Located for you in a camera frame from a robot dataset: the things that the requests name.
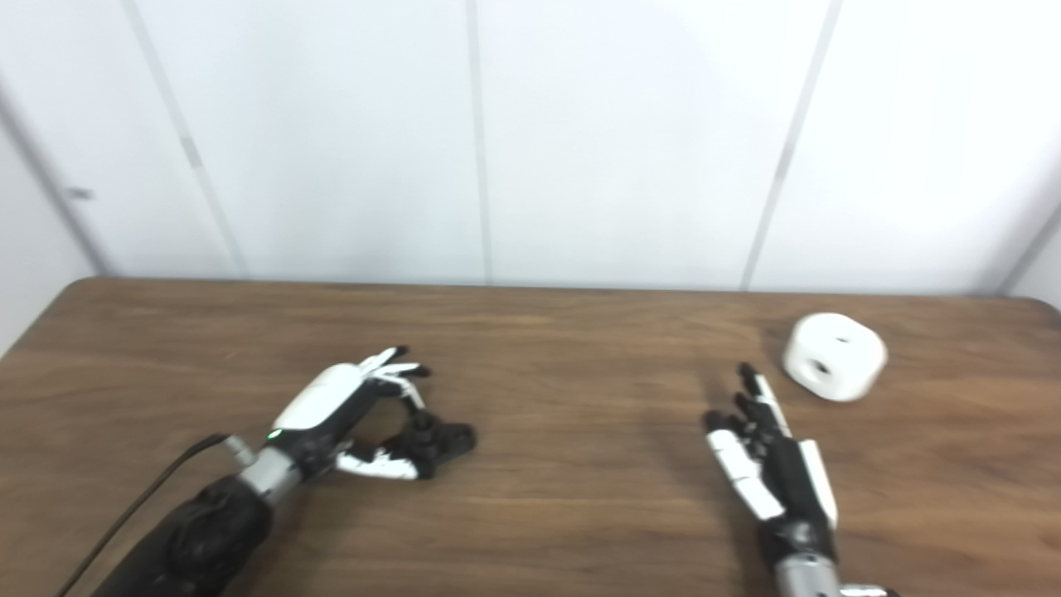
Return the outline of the white and black right hand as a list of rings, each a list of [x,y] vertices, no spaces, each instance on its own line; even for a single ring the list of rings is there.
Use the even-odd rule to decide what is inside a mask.
[[[705,412],[705,441],[740,502],[756,521],[759,555],[768,568],[789,556],[839,562],[836,499],[817,443],[797,439],[767,379],[738,365],[738,412]]]

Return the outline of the white and black left hand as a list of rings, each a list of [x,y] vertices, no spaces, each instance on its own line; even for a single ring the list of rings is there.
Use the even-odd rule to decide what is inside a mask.
[[[265,447],[284,454],[303,479],[333,469],[375,478],[419,478],[412,459],[401,457],[395,443],[356,447],[348,439],[383,398],[397,397],[410,416],[425,411],[414,379],[431,371],[420,363],[401,362],[406,352],[405,345],[398,345],[323,370],[277,416]]]

